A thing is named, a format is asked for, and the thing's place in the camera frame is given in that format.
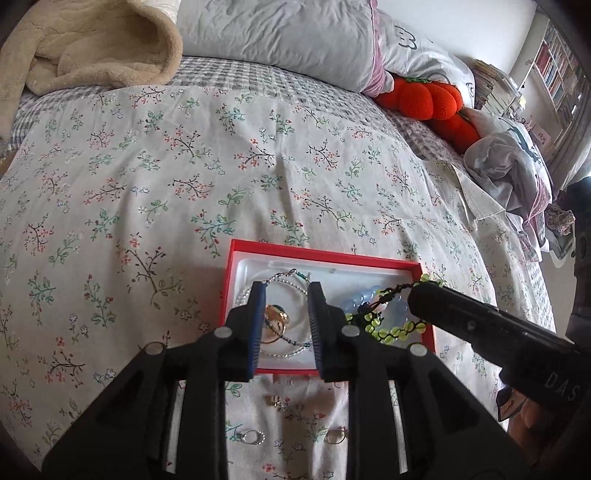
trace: bookshelf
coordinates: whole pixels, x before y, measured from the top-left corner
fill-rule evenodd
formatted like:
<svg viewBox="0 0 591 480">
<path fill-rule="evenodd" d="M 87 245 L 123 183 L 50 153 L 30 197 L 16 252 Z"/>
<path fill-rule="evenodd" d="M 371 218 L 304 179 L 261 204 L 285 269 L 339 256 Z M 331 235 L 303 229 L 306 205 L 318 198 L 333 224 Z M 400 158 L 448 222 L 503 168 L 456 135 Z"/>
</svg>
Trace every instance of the bookshelf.
<svg viewBox="0 0 591 480">
<path fill-rule="evenodd" d="M 560 125 L 566 130 L 573 121 L 571 97 L 582 71 L 568 45 L 551 24 L 546 29 L 533 69 Z"/>
</svg>

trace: gray checkered sheet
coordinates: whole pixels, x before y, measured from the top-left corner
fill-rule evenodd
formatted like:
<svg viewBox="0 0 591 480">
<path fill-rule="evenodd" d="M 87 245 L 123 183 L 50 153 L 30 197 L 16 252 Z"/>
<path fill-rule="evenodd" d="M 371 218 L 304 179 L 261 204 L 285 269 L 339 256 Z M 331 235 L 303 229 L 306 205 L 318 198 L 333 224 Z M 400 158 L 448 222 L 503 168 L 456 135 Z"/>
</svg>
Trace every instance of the gray checkered sheet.
<svg viewBox="0 0 591 480">
<path fill-rule="evenodd" d="M 255 95 L 268 95 L 289 102 L 312 106 L 366 127 L 392 135 L 398 131 L 412 151 L 422 160 L 443 160 L 461 170 L 462 158 L 451 146 L 433 133 L 424 123 L 399 113 L 385 113 L 372 100 L 298 73 L 276 67 L 233 60 L 183 57 L 180 68 L 169 85 L 211 87 L 220 90 L 240 90 Z M 17 149 L 27 132 L 45 111 L 63 108 L 78 98 L 100 95 L 110 90 L 103 86 L 84 86 L 59 90 L 43 97 L 25 91 L 12 129 L 9 150 Z M 548 319 L 546 328 L 553 329 L 550 300 L 538 264 L 529 264 L 527 271 L 541 312 Z"/>
</svg>

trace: jewelry box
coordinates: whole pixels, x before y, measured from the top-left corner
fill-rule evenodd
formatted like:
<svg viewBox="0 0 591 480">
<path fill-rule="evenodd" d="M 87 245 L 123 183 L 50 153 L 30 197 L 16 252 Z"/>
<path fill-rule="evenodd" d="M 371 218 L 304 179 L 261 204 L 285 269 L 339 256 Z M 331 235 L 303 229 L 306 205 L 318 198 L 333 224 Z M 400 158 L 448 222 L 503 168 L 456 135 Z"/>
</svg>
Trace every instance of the jewelry box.
<svg viewBox="0 0 591 480">
<path fill-rule="evenodd" d="M 222 300 L 223 325 L 230 309 L 244 304 L 253 281 L 267 283 L 267 308 L 263 324 L 257 373 L 314 375 L 316 365 L 307 313 L 307 285 L 319 281 L 327 303 L 345 310 L 370 301 L 381 288 L 418 281 L 421 265 L 406 260 L 366 257 L 287 247 L 262 242 L 232 240 Z M 395 329 L 418 322 L 408 311 L 408 289 L 388 304 L 381 327 Z M 405 348 L 421 342 L 434 351 L 433 328 L 410 333 L 406 340 L 388 342 Z"/>
</svg>

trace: silver chain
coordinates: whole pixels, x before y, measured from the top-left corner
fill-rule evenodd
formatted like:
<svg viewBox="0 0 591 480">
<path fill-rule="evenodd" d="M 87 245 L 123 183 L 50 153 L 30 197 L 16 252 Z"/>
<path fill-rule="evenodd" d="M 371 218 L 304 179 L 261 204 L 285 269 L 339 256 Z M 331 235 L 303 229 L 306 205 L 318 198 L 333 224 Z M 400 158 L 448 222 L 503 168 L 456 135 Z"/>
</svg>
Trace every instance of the silver chain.
<svg viewBox="0 0 591 480">
<path fill-rule="evenodd" d="M 307 284 L 310 283 L 310 279 L 304 275 L 301 272 L 298 272 L 295 268 L 292 268 L 291 270 L 287 271 L 287 272 L 279 272 L 276 273 L 275 275 L 273 275 L 271 278 L 267 279 L 267 280 L 262 280 L 262 283 L 265 284 L 265 286 L 267 286 L 269 283 L 275 282 L 275 283 L 283 283 L 284 285 L 289 285 L 290 287 L 293 287 L 294 289 L 296 289 L 297 291 L 299 291 L 301 294 L 303 294 L 305 297 L 308 296 L 308 292 L 303 289 L 302 287 L 300 287 L 299 285 L 296 285 L 295 283 L 292 283 L 288 280 L 283 279 L 282 277 L 297 277 L 300 278 L 301 280 L 303 280 L 304 282 L 306 282 Z M 236 299 L 236 303 L 234 304 L 235 307 L 239 307 L 241 305 L 246 304 L 246 299 L 248 298 L 248 296 L 251 294 L 251 290 L 252 290 L 252 286 L 248 287 L 245 291 L 242 292 L 242 294 Z M 287 341 L 290 344 L 293 343 L 298 343 L 295 342 L 293 340 L 289 340 L 287 338 L 284 338 L 283 335 L 281 336 L 285 341 Z M 264 352 L 263 350 L 261 350 L 261 355 L 263 356 L 271 356 L 274 358 L 289 358 L 292 357 L 294 355 L 297 355 L 298 353 L 302 353 L 302 351 L 304 351 L 306 348 L 309 348 L 312 342 L 312 337 L 309 337 L 307 340 L 305 340 L 303 342 L 303 344 L 299 344 L 301 345 L 299 348 L 297 348 L 296 350 L 294 350 L 293 352 L 290 353 L 284 353 L 284 354 L 280 354 L 280 353 L 268 353 L 268 352 Z"/>
</svg>

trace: fabric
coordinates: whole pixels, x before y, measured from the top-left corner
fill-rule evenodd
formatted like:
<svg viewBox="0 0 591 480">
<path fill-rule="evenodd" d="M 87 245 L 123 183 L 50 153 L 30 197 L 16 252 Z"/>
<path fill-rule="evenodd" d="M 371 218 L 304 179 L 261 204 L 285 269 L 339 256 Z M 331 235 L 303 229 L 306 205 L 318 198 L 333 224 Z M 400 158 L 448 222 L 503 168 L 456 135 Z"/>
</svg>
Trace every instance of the fabric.
<svg viewBox="0 0 591 480">
<path fill-rule="evenodd" d="M 479 110 L 464 112 L 483 136 L 464 156 L 470 175 L 507 209 L 531 261 L 541 261 L 541 252 L 548 251 L 544 209 L 552 190 L 540 151 L 523 125 Z"/>
<path fill-rule="evenodd" d="M 177 22 L 177 13 L 181 0 L 143 0 L 142 4 L 157 8 L 166 14 L 173 23 Z"/>
<path fill-rule="evenodd" d="M 566 212 L 556 203 L 550 203 L 544 211 L 546 226 L 554 230 L 559 235 L 568 235 L 571 232 L 571 226 L 574 224 L 574 215 L 572 210 Z"/>
<path fill-rule="evenodd" d="M 384 70 L 375 0 L 184 0 L 183 53 L 242 60 L 377 96 L 393 88 Z"/>
<path fill-rule="evenodd" d="M 167 83 L 181 54 L 172 21 L 140 0 L 40 0 L 0 50 L 0 147 L 25 83 L 37 95 L 76 85 Z"/>
<path fill-rule="evenodd" d="M 585 80 L 573 125 L 562 140 L 560 148 L 547 162 L 554 182 L 554 196 L 591 172 L 591 99 L 589 96 L 589 81 Z"/>
<path fill-rule="evenodd" d="M 455 85 L 474 107 L 474 75 L 460 59 L 400 20 L 378 11 L 379 45 L 386 71 Z"/>
<path fill-rule="evenodd" d="M 395 127 L 419 137 L 424 125 L 269 67 L 252 93 L 245 79 L 260 66 L 221 65 L 206 85 L 130 87 L 42 113 L 0 181 L 0 419 L 36 465 L 138 348 L 217 322 L 232 238 L 419 261 L 552 327 L 539 268 L 530 274 L 506 217 L 476 219 L 449 146 L 421 160 Z M 289 82 L 263 92 L 275 75 Z M 245 88 L 213 86 L 224 81 Z M 440 330 L 436 346 L 494 413 L 498 368 Z M 230 478 L 344 478 L 347 442 L 323 439 L 347 426 L 347 385 L 261 375 L 227 384 L 226 399 Z M 263 445 L 237 441 L 250 429 Z"/>
<path fill-rule="evenodd" d="M 305 75 L 258 63 L 183 57 L 170 85 L 200 85 L 270 95 L 292 102 L 305 102 L 321 111 L 333 112 L 342 118 L 371 128 L 391 128 L 386 117 L 376 115 L 379 108 L 375 104 L 364 102 L 357 95 L 351 95 L 350 92 L 318 82 Z M 103 86 L 76 87 L 58 90 L 41 98 L 25 90 L 21 97 L 8 149 L 18 148 L 38 121 L 41 113 L 61 109 L 71 100 L 86 98 L 109 90 L 110 88 Z M 117 114 L 115 106 L 112 111 L 114 115 Z M 422 137 L 421 143 L 426 148 L 425 154 L 428 154 L 431 139 L 437 139 L 437 137 L 428 128 L 424 129 L 424 135 L 426 136 Z M 440 139 L 434 141 L 437 145 L 444 144 Z"/>
</svg>

